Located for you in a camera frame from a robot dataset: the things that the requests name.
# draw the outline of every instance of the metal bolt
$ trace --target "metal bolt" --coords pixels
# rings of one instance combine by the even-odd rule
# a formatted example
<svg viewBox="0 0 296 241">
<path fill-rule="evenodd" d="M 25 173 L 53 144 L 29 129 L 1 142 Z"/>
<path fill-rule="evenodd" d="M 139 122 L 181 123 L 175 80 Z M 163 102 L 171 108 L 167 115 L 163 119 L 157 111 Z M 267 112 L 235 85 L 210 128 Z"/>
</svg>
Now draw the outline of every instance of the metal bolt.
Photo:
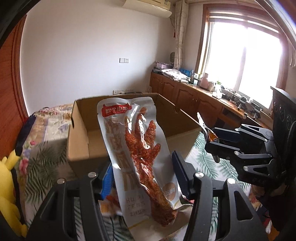
<svg viewBox="0 0 296 241">
<path fill-rule="evenodd" d="M 90 172 L 90 173 L 88 174 L 88 177 L 89 177 L 89 178 L 94 178 L 94 177 L 96 177 L 96 173 L 95 173 L 95 172 Z"/>
<path fill-rule="evenodd" d="M 234 180 L 233 178 L 228 178 L 228 179 L 227 179 L 227 182 L 228 182 L 229 184 L 235 184 L 235 180 Z"/>
<path fill-rule="evenodd" d="M 63 179 L 63 178 L 59 178 L 59 179 L 57 180 L 57 184 L 63 184 L 63 183 L 65 183 L 65 179 Z"/>
<path fill-rule="evenodd" d="M 201 178 L 201 177 L 204 177 L 204 174 L 202 172 L 197 172 L 195 174 L 195 176 L 198 177 L 198 178 Z"/>
</svg>

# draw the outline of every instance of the snack package held by gripper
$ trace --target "snack package held by gripper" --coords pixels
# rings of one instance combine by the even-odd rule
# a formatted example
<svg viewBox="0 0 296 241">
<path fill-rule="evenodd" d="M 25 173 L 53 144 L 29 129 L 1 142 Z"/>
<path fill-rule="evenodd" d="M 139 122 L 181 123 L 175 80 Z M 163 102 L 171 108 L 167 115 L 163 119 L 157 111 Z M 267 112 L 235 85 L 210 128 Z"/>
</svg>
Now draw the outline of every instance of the snack package held by gripper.
<svg viewBox="0 0 296 241">
<path fill-rule="evenodd" d="M 184 205 L 152 98 L 108 98 L 97 111 L 126 225 L 132 234 L 137 226 L 159 232 L 156 239 L 173 233 L 180 228 L 174 220 Z"/>
</svg>

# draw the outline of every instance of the yellow plush toy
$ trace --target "yellow plush toy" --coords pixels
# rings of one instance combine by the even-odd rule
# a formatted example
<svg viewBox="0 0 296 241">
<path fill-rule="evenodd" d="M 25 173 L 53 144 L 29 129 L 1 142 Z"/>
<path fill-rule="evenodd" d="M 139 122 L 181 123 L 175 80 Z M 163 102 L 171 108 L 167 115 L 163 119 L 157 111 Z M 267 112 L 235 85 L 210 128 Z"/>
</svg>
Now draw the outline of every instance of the yellow plush toy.
<svg viewBox="0 0 296 241">
<path fill-rule="evenodd" d="M 28 229 L 25 224 L 20 223 L 20 212 L 15 205 L 14 185 L 10 172 L 19 158 L 15 151 L 12 151 L 8 159 L 4 157 L 0 161 L 0 212 L 17 236 L 26 237 Z"/>
</svg>

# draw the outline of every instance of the brown circular label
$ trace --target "brown circular label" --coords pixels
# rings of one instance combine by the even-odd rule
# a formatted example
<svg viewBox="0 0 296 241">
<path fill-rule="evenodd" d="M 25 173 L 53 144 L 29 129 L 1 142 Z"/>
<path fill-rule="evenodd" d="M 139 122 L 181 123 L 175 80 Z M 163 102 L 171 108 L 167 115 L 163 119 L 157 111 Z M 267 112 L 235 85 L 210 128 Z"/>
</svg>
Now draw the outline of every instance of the brown circular label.
<svg viewBox="0 0 296 241">
<path fill-rule="evenodd" d="M 168 200 L 173 201 L 177 192 L 176 185 L 174 183 L 165 184 L 163 187 L 163 192 Z"/>
</svg>

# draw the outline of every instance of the window frame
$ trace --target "window frame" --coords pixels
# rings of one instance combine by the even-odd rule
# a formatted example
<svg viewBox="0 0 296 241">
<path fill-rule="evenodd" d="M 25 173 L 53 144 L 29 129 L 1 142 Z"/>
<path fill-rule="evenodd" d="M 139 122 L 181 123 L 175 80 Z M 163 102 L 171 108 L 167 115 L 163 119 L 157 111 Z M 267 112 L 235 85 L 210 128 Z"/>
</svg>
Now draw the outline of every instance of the window frame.
<svg viewBox="0 0 296 241">
<path fill-rule="evenodd" d="M 270 15 L 258 8 L 254 7 L 249 7 L 249 6 L 244 6 L 244 5 L 237 5 L 237 4 L 204 4 L 203 5 L 203 15 L 202 15 L 202 30 L 201 30 L 201 35 L 200 35 L 200 44 L 199 44 L 199 50 L 197 54 L 197 61 L 196 61 L 196 66 L 195 66 L 195 72 L 196 73 L 203 73 L 205 70 L 206 63 L 208 62 L 209 59 L 209 50 L 210 50 L 210 32 L 213 29 L 211 27 L 211 23 L 209 21 L 210 18 L 210 9 L 212 8 L 221 8 L 223 10 L 229 10 L 229 11 L 235 11 L 235 10 L 242 10 L 247 12 L 253 12 L 259 16 L 262 16 L 265 19 L 270 19 L 273 21 L 270 17 Z M 286 83 L 287 83 L 287 77 L 288 77 L 288 65 L 289 65 L 289 50 L 288 50 L 288 40 L 285 37 L 284 33 L 280 30 L 278 34 L 275 34 L 276 37 L 280 39 L 280 42 L 283 47 L 283 52 L 281 55 L 281 60 L 280 60 L 280 66 L 279 66 L 279 75 L 277 79 L 277 84 L 276 87 L 285 90 L 286 88 Z M 244 95 L 248 99 L 250 98 L 249 96 L 246 96 L 245 94 L 241 93 L 238 91 L 240 82 L 242 79 L 242 74 L 244 70 L 244 63 L 246 60 L 246 48 L 244 48 L 243 56 L 242 56 L 242 62 L 240 66 L 240 71 L 239 71 L 239 76 L 238 80 L 236 81 L 236 85 L 234 87 L 234 91 L 237 93 Z M 272 103 L 270 104 L 270 107 L 267 109 L 260 103 L 254 100 L 254 103 L 260 106 L 262 111 L 270 116 L 271 114 L 271 109 L 272 109 Z"/>
</svg>

